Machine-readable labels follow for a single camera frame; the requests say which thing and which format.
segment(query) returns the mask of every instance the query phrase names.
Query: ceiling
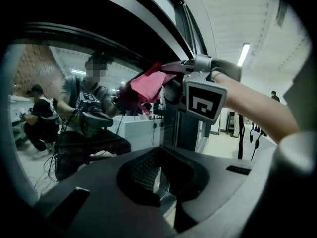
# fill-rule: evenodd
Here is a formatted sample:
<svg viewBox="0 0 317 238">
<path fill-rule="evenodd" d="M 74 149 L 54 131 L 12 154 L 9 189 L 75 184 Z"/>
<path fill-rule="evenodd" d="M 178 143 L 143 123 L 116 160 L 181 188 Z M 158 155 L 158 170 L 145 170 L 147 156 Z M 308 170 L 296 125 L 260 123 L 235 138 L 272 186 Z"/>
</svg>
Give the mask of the ceiling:
<svg viewBox="0 0 317 238">
<path fill-rule="evenodd" d="M 251 47 L 244 71 L 296 74 L 310 50 L 305 28 L 290 6 L 281 27 L 279 0 L 185 0 L 209 55 L 237 63 L 243 43 Z"/>
<path fill-rule="evenodd" d="M 72 69 L 85 72 L 85 62 L 88 60 L 90 54 L 64 48 L 55 48 L 52 46 L 50 46 L 50 50 L 65 76 L 81 75 L 72 73 Z M 122 85 L 122 82 L 127 82 L 139 74 L 137 71 L 115 62 L 108 64 L 107 67 L 108 71 L 106 72 L 106 77 L 101 79 L 100 85 L 107 87 L 108 89 L 117 89 Z"/>
</svg>

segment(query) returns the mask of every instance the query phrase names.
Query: brown wall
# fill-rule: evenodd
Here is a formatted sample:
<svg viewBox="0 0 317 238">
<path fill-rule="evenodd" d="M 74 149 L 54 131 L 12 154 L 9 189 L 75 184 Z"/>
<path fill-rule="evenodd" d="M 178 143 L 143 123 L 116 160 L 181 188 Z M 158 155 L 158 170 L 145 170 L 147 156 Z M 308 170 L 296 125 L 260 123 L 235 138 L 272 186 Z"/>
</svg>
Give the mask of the brown wall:
<svg viewBox="0 0 317 238">
<path fill-rule="evenodd" d="M 49 47 L 27 44 L 18 64 L 12 95 L 26 97 L 26 91 L 39 84 L 48 98 L 58 98 L 63 80 Z"/>
</svg>

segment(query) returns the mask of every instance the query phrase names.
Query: light fixture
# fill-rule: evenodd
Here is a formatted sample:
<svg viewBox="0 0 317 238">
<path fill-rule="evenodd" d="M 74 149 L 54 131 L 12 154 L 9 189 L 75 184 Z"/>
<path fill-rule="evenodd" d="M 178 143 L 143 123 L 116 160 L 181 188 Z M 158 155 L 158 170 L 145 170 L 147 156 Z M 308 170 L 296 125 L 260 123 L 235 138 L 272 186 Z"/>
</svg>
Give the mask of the light fixture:
<svg viewBox="0 0 317 238">
<path fill-rule="evenodd" d="M 86 73 L 85 73 L 84 71 L 80 71 L 80 70 L 72 69 L 71 72 L 72 72 L 72 73 L 81 74 L 81 75 L 86 75 Z"/>
<path fill-rule="evenodd" d="M 249 52 L 249 48 L 250 48 L 250 43 L 244 43 L 243 44 L 241 56 L 240 56 L 239 61 L 238 61 L 238 66 L 242 66 L 243 65 L 244 60 L 246 59 L 247 54 Z"/>
</svg>

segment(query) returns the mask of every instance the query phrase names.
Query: pink cloth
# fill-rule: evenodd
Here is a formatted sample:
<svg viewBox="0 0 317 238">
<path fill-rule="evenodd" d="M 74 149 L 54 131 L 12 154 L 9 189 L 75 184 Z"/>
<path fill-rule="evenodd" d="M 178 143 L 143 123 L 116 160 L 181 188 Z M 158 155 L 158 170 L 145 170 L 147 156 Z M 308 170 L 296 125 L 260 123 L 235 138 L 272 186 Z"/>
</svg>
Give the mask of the pink cloth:
<svg viewBox="0 0 317 238">
<path fill-rule="evenodd" d="M 147 115 L 149 115 L 150 112 L 145 107 L 141 106 L 141 102 L 154 103 L 160 98 L 159 93 L 162 86 L 176 76 L 159 71 L 161 66 L 162 64 L 157 62 L 142 76 L 131 81 L 132 90 L 136 91 L 139 96 L 138 106 Z"/>
</svg>

